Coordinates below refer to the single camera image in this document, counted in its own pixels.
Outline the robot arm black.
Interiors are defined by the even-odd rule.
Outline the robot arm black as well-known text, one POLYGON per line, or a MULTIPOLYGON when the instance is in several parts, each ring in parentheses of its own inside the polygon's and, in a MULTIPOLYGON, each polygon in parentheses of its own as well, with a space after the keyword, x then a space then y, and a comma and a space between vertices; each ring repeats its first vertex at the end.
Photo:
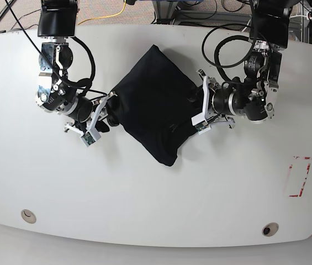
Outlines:
POLYGON ((274 116, 277 100, 278 78, 281 68, 281 51, 288 46, 289 18, 296 1, 250 1, 252 12, 250 35, 233 35, 222 40, 215 48, 215 66, 223 83, 210 78, 203 70, 198 74, 203 80, 202 111, 192 117, 198 134, 213 125, 225 124, 232 128, 234 117, 247 118, 260 124, 274 116), (247 41, 251 47, 240 63, 246 77, 229 78, 219 60, 221 48, 235 40, 247 41))
POLYGON ((35 99, 37 105, 48 113, 63 114, 72 119, 64 131, 74 131, 86 146, 109 131, 103 121, 108 116, 107 101, 115 96, 99 91, 88 99, 96 74, 96 64, 87 45, 75 36, 78 13, 77 1, 42 1, 38 24, 38 37, 45 38, 39 52, 39 81, 35 99), (77 82, 70 81, 68 69, 73 63, 73 53, 67 39, 71 38, 87 52, 91 75, 77 82))

